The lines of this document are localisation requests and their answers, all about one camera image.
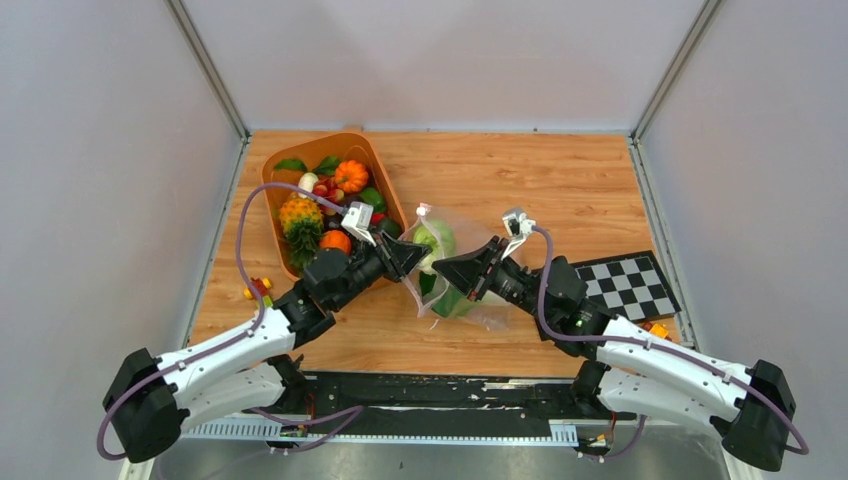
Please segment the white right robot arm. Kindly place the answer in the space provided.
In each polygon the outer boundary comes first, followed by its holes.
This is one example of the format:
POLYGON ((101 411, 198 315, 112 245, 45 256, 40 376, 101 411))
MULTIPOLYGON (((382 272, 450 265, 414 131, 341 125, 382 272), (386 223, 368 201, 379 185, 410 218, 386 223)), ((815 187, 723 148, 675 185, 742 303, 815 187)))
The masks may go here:
POLYGON ((738 460, 777 472, 792 447, 796 411, 783 370, 759 360, 723 361, 649 333, 588 295, 562 256, 532 270, 506 255, 506 240, 434 262, 434 270, 470 300, 493 294, 533 316, 540 336, 582 357, 590 379, 571 390, 584 417, 605 409, 687 425, 720 440, 738 460))

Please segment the clear zip top bag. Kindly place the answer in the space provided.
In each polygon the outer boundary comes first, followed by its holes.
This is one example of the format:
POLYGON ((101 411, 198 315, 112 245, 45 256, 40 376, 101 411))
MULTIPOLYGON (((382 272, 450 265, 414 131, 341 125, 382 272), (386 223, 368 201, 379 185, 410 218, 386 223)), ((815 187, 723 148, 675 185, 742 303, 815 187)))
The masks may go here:
POLYGON ((402 281, 415 301, 417 316, 431 316, 435 323, 461 320, 489 331, 507 329, 511 307, 505 300, 487 293, 479 301, 470 301, 432 268, 436 260, 476 250, 496 232, 465 215, 427 203, 416 207, 415 216, 415 223, 401 239, 431 248, 430 254, 402 281))

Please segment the green bell pepper toy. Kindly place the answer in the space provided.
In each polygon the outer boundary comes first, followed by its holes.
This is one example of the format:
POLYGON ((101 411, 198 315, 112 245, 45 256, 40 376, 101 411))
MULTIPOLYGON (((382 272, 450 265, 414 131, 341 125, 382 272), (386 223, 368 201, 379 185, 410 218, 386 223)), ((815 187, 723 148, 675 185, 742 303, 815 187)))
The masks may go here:
POLYGON ((373 207, 375 213, 386 213, 387 204, 383 195, 374 187, 366 187, 360 193, 359 197, 363 203, 373 207))

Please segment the green avocado toy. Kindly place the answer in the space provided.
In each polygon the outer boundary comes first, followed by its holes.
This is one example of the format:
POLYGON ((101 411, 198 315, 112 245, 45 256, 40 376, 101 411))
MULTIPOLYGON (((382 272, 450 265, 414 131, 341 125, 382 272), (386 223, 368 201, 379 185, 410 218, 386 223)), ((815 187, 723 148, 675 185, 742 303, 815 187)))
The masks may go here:
POLYGON ((379 232, 383 232, 394 239, 398 239, 404 231, 402 226, 390 217, 383 217, 376 224, 376 227, 379 232))

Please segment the green bok choy toy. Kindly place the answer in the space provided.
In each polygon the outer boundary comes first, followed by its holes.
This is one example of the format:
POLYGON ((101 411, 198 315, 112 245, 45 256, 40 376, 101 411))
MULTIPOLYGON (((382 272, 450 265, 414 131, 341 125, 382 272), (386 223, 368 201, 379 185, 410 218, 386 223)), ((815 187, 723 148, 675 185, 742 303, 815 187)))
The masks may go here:
POLYGON ((472 310, 483 306, 482 302, 470 301, 438 274, 421 272, 418 286, 424 311, 443 319, 465 317, 472 310))

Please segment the orange toy pumpkin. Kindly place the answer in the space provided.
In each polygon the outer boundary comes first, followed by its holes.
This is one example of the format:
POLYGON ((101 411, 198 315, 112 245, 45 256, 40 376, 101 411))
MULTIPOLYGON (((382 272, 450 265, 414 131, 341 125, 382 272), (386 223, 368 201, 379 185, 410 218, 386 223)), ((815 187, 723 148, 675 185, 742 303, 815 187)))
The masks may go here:
POLYGON ((335 185, 345 194, 361 192, 367 187, 370 179, 366 166, 357 160, 342 161, 337 166, 333 178, 335 185))

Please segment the pale green cabbage toy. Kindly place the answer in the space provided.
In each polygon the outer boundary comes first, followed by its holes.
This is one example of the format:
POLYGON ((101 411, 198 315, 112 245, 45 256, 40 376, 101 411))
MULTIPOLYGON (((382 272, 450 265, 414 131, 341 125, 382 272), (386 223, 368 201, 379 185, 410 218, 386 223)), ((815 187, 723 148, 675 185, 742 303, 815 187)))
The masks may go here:
POLYGON ((418 269, 426 274, 435 274, 432 268, 434 261, 456 254, 456 238, 453 229, 442 219, 431 218, 420 222, 413 231, 412 241, 431 247, 431 252, 418 265, 418 269))

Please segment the toy pineapple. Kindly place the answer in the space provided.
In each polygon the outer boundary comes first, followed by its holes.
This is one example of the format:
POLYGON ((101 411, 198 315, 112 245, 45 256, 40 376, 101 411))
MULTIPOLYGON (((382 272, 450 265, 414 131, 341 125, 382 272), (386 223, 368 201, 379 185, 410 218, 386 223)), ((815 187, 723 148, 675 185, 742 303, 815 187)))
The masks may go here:
POLYGON ((320 207, 309 198, 295 195, 282 204, 278 217, 289 262, 294 269, 302 270, 318 251, 324 232, 320 207))

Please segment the orange plastic basket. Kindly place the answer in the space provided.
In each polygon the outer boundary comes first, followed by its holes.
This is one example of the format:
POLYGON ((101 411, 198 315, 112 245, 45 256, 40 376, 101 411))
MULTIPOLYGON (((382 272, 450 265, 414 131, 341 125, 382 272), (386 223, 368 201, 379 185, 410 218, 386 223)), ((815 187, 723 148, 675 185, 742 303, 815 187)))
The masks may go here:
POLYGON ((298 188, 264 192, 279 257, 293 279, 320 247, 351 255, 361 246, 343 229, 340 208, 355 202, 371 206, 369 226, 394 237, 408 226, 386 168, 358 133, 331 134, 279 150, 265 161, 260 178, 263 184, 298 188))

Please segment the orange fruit toy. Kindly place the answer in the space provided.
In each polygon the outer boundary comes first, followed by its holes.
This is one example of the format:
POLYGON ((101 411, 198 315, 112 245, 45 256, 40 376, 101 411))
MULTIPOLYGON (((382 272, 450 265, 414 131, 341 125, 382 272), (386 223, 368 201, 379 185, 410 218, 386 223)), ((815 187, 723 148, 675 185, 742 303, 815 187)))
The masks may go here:
POLYGON ((319 248, 339 250, 349 256, 353 250, 351 238, 342 230, 328 230, 319 242, 319 248))

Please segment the colourful toy block stack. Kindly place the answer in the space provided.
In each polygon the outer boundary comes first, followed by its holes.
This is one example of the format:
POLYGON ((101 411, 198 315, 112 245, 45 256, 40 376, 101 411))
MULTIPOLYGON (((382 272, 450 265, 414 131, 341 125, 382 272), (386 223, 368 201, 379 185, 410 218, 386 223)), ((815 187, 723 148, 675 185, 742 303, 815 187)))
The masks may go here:
POLYGON ((272 286, 273 284, 268 277, 251 277, 249 286, 243 289, 243 295, 248 300, 255 300, 255 293, 258 293, 261 296, 262 304, 265 307, 271 307, 273 305, 272 286))

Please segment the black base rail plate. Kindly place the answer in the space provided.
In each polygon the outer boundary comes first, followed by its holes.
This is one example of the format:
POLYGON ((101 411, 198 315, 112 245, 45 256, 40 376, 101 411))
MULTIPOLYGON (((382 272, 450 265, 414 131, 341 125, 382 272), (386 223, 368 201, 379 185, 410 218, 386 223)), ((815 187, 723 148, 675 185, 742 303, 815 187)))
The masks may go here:
POLYGON ((281 415, 323 417, 361 406, 347 434, 541 436, 552 420, 613 414, 575 397, 570 380, 313 372, 284 395, 281 415))

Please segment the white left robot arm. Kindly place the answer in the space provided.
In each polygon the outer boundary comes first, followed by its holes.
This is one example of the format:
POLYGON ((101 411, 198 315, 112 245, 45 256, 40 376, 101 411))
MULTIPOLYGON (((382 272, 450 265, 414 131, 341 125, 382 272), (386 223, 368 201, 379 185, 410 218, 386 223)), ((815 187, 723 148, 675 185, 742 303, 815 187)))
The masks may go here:
POLYGON ((254 319, 193 347, 123 360, 102 405, 97 449, 139 463, 193 427, 253 407, 298 411, 306 386, 286 366, 289 352, 330 329, 334 315, 378 279, 399 282, 431 253, 428 245, 380 234, 353 256, 322 249, 301 278, 254 319))

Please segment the orange yellow toy block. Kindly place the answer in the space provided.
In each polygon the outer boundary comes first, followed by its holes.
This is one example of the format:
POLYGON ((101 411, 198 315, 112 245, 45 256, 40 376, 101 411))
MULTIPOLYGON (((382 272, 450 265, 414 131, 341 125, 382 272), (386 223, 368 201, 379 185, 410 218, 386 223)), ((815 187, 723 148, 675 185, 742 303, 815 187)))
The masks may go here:
POLYGON ((670 331, 662 324, 653 323, 653 322, 645 322, 642 327, 649 332, 650 334, 662 338, 664 340, 670 340, 670 331))

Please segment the black white checkerboard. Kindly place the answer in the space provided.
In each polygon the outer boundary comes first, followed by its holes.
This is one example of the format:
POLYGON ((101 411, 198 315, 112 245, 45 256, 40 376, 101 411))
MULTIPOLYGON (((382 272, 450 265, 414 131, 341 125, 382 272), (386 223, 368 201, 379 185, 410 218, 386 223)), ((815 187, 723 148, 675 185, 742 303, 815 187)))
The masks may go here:
POLYGON ((651 250, 572 263, 587 297, 633 323, 675 316, 679 302, 651 250))

